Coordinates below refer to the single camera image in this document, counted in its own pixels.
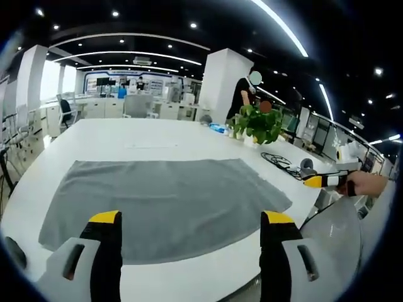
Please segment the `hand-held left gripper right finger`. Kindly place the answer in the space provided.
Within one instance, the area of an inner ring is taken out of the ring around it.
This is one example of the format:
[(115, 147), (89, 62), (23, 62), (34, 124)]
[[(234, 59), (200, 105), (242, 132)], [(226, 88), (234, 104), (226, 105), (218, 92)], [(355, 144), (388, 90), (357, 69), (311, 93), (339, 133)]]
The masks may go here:
[(260, 247), (261, 301), (337, 301), (358, 271), (358, 220), (337, 212), (298, 228), (266, 210)]

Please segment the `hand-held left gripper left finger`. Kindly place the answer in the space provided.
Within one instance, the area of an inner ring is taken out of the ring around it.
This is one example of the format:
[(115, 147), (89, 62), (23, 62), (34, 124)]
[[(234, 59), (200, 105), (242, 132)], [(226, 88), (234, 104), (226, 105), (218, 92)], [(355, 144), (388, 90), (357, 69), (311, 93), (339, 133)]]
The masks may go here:
[(120, 301), (121, 269), (122, 213), (108, 211), (47, 259), (36, 286), (47, 301)]

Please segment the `person's right hand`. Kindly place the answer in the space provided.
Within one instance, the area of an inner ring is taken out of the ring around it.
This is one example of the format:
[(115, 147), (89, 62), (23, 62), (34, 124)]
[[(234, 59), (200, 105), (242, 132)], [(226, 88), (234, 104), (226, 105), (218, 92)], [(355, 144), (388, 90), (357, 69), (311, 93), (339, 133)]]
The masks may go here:
[(371, 196), (377, 198), (385, 189), (388, 181), (388, 177), (385, 176), (364, 171), (354, 171), (347, 175), (345, 184), (336, 187), (336, 191), (339, 194), (349, 196), (348, 183), (352, 182), (356, 196)]

